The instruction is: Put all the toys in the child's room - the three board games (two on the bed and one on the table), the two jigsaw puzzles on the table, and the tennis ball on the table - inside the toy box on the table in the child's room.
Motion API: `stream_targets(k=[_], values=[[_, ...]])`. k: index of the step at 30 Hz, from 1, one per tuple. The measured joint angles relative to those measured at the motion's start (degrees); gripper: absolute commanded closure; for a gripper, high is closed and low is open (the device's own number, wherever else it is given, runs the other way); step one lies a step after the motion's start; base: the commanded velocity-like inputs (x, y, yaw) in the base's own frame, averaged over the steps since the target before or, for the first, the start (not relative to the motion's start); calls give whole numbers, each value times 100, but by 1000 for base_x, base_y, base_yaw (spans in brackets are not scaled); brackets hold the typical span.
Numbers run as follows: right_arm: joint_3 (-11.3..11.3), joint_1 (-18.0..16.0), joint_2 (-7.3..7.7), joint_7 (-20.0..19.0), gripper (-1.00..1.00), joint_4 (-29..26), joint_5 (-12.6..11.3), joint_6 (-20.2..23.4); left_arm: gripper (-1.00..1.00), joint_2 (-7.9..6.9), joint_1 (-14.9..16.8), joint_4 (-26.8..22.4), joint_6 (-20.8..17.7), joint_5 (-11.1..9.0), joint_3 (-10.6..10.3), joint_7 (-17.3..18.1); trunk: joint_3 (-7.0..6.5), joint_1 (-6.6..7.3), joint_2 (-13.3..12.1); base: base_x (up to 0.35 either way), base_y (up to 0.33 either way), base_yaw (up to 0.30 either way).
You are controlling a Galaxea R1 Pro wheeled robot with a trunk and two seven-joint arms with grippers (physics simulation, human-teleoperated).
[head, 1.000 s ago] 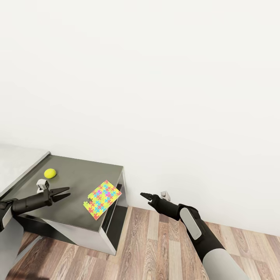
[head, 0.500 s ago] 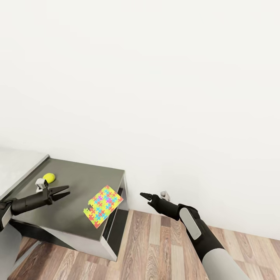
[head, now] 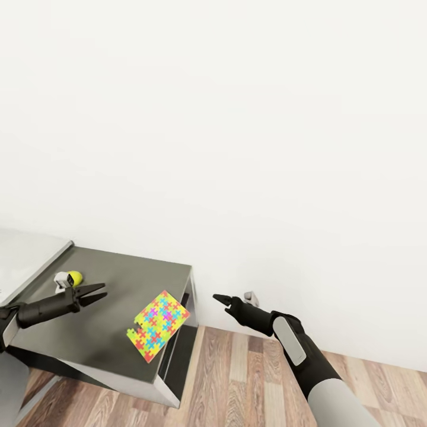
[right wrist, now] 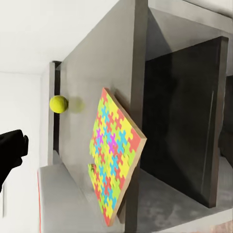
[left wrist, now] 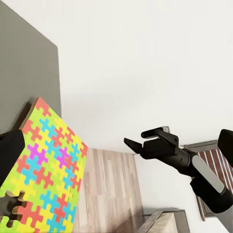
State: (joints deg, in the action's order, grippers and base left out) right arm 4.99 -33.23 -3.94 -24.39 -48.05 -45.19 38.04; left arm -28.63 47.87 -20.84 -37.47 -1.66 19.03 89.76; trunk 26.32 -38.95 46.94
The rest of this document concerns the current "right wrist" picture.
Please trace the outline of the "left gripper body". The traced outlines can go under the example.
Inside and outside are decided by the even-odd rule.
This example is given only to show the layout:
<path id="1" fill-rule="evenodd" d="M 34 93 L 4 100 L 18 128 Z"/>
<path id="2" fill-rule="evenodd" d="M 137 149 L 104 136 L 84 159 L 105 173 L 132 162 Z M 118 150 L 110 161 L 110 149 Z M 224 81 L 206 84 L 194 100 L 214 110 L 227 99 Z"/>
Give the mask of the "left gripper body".
<path id="1" fill-rule="evenodd" d="M 21 163 L 22 163 L 22 158 L 23 156 L 20 156 L 18 159 L 17 159 L 17 161 L 16 161 L 16 163 L 14 164 L 14 166 L 13 166 L 13 168 L 16 168 L 17 166 L 20 166 L 21 165 Z"/>

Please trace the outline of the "tennis ball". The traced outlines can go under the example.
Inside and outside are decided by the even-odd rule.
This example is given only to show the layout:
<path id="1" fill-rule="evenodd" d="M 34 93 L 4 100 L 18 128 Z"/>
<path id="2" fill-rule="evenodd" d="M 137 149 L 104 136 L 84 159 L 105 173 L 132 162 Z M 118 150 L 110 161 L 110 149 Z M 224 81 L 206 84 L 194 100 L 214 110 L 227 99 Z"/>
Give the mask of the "tennis ball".
<path id="1" fill-rule="evenodd" d="M 68 108 L 67 99 L 64 96 L 54 96 L 50 100 L 50 108 L 55 113 L 63 113 Z"/>

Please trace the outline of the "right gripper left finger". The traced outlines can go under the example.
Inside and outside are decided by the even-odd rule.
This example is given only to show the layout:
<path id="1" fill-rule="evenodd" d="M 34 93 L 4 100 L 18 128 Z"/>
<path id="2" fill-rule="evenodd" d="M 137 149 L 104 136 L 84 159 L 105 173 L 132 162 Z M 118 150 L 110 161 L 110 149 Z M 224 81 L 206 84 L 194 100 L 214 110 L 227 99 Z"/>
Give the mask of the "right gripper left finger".
<path id="1" fill-rule="evenodd" d="M 0 134 L 0 187 L 25 149 L 20 129 Z"/>

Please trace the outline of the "jigsaw puzzle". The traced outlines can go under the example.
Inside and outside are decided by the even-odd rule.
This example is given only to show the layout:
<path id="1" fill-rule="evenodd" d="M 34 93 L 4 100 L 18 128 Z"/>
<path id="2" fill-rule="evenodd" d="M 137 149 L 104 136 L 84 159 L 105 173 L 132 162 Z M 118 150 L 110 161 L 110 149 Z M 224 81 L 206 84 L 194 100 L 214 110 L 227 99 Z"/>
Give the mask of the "jigsaw puzzle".
<path id="1" fill-rule="evenodd" d="M 89 175 L 107 227 L 112 227 L 147 138 L 104 87 L 98 106 L 90 154 Z"/>

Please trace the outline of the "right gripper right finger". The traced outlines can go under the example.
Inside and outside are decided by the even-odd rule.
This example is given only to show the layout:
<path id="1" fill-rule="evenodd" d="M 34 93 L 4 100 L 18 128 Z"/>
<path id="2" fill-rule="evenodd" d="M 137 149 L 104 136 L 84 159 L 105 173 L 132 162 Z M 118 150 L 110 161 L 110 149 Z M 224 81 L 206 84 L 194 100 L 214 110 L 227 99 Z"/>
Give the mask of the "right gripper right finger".
<path id="1" fill-rule="evenodd" d="M 233 168 L 233 131 L 222 129 L 217 145 Z"/>

